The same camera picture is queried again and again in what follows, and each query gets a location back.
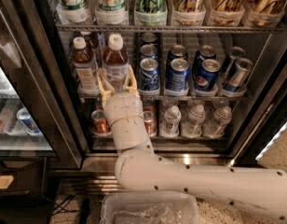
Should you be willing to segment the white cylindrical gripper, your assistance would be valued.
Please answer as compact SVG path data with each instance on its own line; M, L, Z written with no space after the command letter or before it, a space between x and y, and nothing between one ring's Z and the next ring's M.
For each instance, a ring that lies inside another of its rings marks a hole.
M114 95L115 89L106 79L102 68L97 71L97 79L104 115L110 125L116 150L149 146L150 137L144 125L143 103L136 95L137 80L132 67L128 67L128 92Z

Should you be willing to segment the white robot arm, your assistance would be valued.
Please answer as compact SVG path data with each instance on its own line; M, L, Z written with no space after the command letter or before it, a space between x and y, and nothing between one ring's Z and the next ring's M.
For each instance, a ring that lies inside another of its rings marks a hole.
M143 102L131 67L117 92L100 68L97 79L104 115L118 152L117 182L131 191L177 191L231 205L241 211L287 223L287 171L187 165L154 152L144 125Z

